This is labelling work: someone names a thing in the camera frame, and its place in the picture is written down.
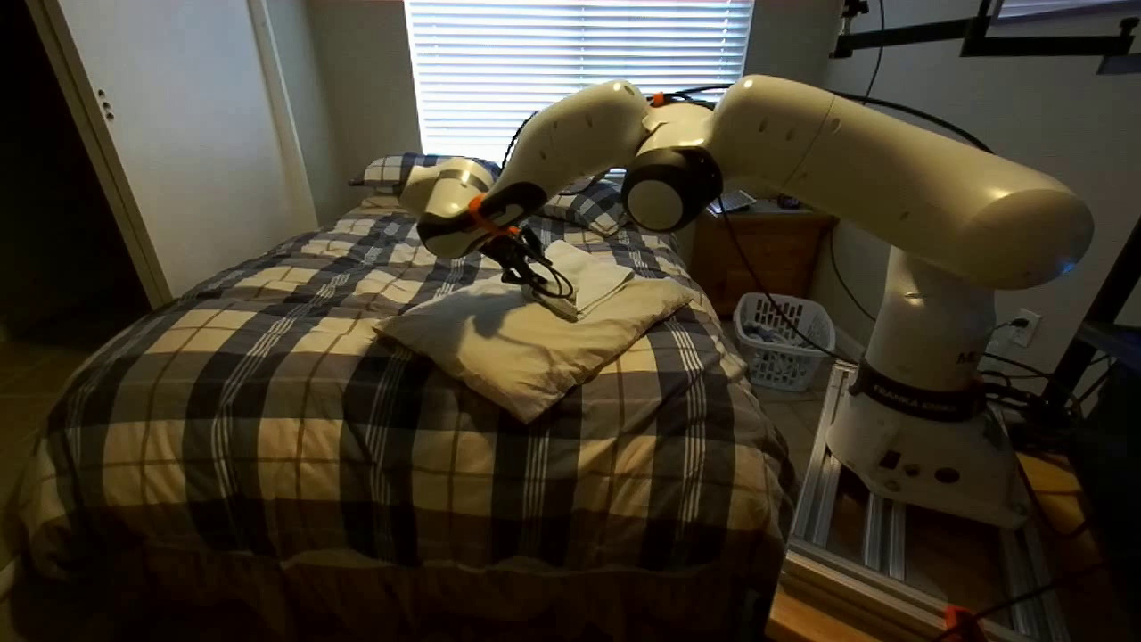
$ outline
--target white door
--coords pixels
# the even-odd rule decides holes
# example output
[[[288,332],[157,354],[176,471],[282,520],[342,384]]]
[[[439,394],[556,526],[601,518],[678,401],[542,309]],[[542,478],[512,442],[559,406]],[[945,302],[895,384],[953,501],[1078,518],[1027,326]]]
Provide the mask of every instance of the white door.
[[[91,144],[109,144],[116,226],[153,302],[316,226],[291,189],[302,170],[282,153],[246,0],[57,7],[45,20],[61,61],[89,92],[70,106],[86,102],[102,130]]]

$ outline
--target robotic arm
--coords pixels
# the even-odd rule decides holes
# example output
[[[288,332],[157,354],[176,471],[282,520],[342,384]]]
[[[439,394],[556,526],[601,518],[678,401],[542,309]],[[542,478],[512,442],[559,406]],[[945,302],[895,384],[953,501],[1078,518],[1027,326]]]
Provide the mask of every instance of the robotic arm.
[[[539,111],[486,196],[419,212],[419,238],[439,256],[542,259],[508,230],[601,169],[627,169],[622,206],[651,231],[746,189],[883,238],[883,302],[829,453],[887,501],[998,529],[1022,520],[1013,453],[975,401],[975,359],[993,290],[1060,280],[1088,251],[1091,213],[1067,186],[789,79],[748,76],[712,111],[608,82]]]

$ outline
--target laundry basket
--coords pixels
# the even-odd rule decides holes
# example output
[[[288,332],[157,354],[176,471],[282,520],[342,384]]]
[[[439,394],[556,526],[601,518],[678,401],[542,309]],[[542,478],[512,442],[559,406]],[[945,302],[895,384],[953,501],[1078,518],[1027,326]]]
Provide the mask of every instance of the laundry basket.
[[[735,335],[759,390],[802,394],[834,350],[827,309],[798,296],[746,293]]]

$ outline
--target bed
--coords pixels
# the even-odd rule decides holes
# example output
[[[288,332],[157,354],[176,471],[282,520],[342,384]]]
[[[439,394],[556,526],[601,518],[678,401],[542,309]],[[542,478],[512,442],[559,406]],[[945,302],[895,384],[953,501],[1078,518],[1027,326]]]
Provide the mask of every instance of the bed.
[[[567,203],[531,230],[695,290],[613,189]],[[709,300],[523,425],[386,335],[496,276],[367,196],[136,320],[40,434],[29,568],[113,579],[129,611],[243,602],[277,637],[738,636],[796,482]]]

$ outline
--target plaid bedspread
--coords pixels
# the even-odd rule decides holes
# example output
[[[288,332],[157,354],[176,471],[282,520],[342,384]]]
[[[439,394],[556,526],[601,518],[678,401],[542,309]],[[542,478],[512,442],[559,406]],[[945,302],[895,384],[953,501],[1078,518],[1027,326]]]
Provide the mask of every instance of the plaid bedspread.
[[[662,237],[544,219],[534,231],[688,283]],[[712,565],[770,585],[789,460],[712,308],[672,314],[637,357],[517,425],[378,332],[493,276],[480,256],[436,259],[405,219],[360,206],[141,319],[50,413],[22,507],[33,561],[349,551],[548,576]]]

